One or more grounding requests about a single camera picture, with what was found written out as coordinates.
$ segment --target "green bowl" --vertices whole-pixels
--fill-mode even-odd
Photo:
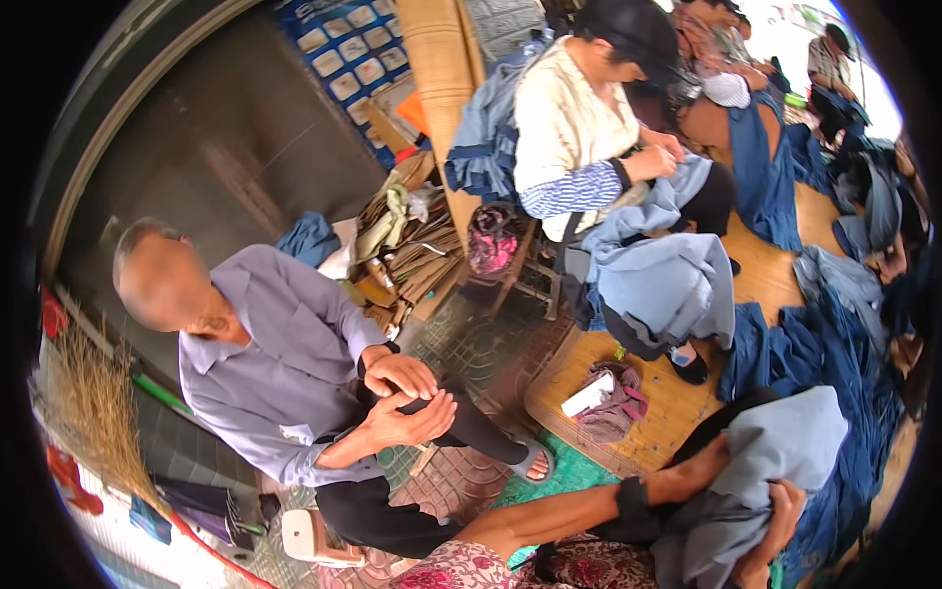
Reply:
[[[802,98],[801,94],[796,94],[795,92],[789,92],[785,95],[785,104],[789,106],[794,106],[796,108],[805,108],[808,106],[808,101]]]

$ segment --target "green mat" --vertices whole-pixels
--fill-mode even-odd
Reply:
[[[546,430],[537,437],[537,440],[553,453],[556,459],[556,474],[544,484],[530,484],[520,477],[512,476],[491,509],[621,481]],[[508,565],[513,567],[524,562],[536,548],[535,546],[520,548],[508,560]]]

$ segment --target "black bag strap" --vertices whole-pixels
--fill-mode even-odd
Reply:
[[[569,247],[569,244],[573,242],[573,238],[576,237],[576,229],[578,229],[579,224],[582,222],[582,216],[584,214],[585,213],[582,211],[579,211],[569,216],[569,222],[566,223],[566,230],[562,233],[560,250],[556,254],[556,264],[553,265],[553,271],[557,274],[566,273],[566,248]]]

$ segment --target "gray hair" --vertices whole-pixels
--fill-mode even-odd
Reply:
[[[183,236],[173,227],[153,217],[144,217],[131,223],[131,226],[122,233],[121,239],[118,240],[118,247],[115,248],[114,262],[111,265],[111,280],[114,283],[115,290],[118,290],[121,272],[124,270],[124,264],[127,262],[128,256],[131,255],[131,252],[134,251],[142,239],[154,234],[164,239],[179,239]]]

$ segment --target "hat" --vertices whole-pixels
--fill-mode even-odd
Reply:
[[[667,13],[652,0],[588,0],[576,14],[576,30],[580,29],[608,41],[661,88],[677,79],[677,33]]]
[[[834,44],[837,45],[837,49],[840,49],[841,53],[847,56],[847,59],[854,61],[853,57],[851,57],[851,42],[847,41],[847,35],[844,34],[844,31],[842,31],[839,26],[834,23],[828,23],[828,25],[824,27],[824,34],[834,41]]]

